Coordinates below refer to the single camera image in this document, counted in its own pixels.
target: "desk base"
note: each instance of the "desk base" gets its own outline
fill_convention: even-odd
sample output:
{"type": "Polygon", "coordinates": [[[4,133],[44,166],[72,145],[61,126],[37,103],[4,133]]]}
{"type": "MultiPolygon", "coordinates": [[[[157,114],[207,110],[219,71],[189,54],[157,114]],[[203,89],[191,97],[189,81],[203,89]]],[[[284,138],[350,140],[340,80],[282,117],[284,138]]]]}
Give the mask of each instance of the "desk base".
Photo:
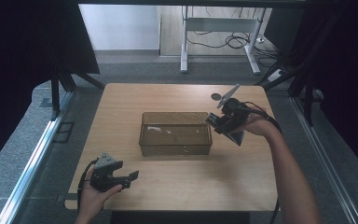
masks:
{"type": "Polygon", "coordinates": [[[249,212],[112,212],[111,224],[248,224],[249,212]]]}

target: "gray carpet floor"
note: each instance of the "gray carpet floor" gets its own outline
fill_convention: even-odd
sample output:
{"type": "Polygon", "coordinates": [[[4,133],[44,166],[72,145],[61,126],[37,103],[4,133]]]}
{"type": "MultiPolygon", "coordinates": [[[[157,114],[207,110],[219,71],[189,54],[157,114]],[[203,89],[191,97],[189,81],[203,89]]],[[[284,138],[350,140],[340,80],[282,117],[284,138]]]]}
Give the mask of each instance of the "gray carpet floor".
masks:
{"type": "MultiPolygon", "coordinates": [[[[180,73],[178,58],[145,58],[129,57],[125,62],[115,63],[115,57],[109,59],[109,56],[97,55],[101,74],[91,76],[102,83],[206,85],[253,85],[260,78],[252,74],[244,58],[192,58],[187,74],[180,73]]],[[[62,124],[63,129],[65,126],[73,127],[71,134],[68,139],[66,133],[55,135],[56,141],[48,148],[14,223],[73,223],[76,218],[76,211],[67,210],[63,201],[103,91],[77,76],[74,79],[76,93],[62,124]]],[[[296,116],[286,93],[289,85],[290,80],[267,92],[274,115],[282,126],[289,147],[310,180],[324,223],[350,223],[296,116]]],[[[50,98],[49,88],[49,83],[44,83],[34,90],[32,105],[0,154],[0,212],[51,116],[51,108],[40,107],[45,98],[50,98]]],[[[358,209],[358,160],[325,119],[318,104],[313,105],[312,112],[314,129],[358,209]]],[[[94,223],[109,223],[111,215],[109,211],[102,211],[94,223]]],[[[253,212],[250,222],[269,223],[270,216],[270,212],[253,212]]],[[[243,223],[235,217],[232,216],[227,223],[243,223]]],[[[282,223],[280,216],[275,223],[282,223]]]]}

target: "hand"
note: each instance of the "hand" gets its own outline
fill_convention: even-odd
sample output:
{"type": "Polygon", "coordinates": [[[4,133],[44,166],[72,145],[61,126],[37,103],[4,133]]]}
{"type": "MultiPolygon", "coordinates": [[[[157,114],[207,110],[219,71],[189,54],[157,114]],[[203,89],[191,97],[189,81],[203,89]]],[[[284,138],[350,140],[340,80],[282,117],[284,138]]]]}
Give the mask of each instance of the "hand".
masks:
{"type": "Polygon", "coordinates": [[[121,185],[116,185],[107,192],[100,192],[93,188],[90,184],[90,179],[93,169],[87,173],[86,181],[83,185],[81,194],[80,209],[77,215],[76,224],[91,223],[95,216],[103,209],[103,204],[111,196],[121,191],[121,185]]]}
{"type": "Polygon", "coordinates": [[[246,122],[242,124],[240,127],[238,127],[237,129],[235,129],[233,132],[237,133],[241,131],[247,131],[249,133],[262,135],[266,137],[267,135],[269,135],[271,131],[274,130],[276,130],[276,128],[271,122],[269,122],[268,120],[266,120],[265,118],[263,118],[258,114],[251,113],[248,119],[246,120],[246,122]]]}

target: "black fabric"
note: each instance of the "black fabric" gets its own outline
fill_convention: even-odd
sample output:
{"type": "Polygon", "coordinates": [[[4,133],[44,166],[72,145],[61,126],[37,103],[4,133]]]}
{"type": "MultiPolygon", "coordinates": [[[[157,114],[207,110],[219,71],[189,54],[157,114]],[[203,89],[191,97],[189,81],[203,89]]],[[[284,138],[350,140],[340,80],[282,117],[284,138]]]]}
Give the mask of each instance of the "black fabric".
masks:
{"type": "Polygon", "coordinates": [[[33,89],[59,71],[99,73],[78,5],[0,2],[0,150],[33,89]]]}
{"type": "Polygon", "coordinates": [[[325,41],[313,74],[323,112],[358,157],[358,1],[350,1],[325,41]]]}

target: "rectangular box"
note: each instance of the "rectangular box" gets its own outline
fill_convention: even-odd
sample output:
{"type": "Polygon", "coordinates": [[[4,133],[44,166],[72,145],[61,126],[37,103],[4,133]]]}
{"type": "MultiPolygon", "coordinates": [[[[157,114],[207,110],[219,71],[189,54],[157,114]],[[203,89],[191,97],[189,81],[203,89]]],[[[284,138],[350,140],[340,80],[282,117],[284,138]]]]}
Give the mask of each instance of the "rectangular box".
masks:
{"type": "Polygon", "coordinates": [[[139,146],[144,156],[208,155],[212,145],[206,112],[144,112],[139,146]]]}

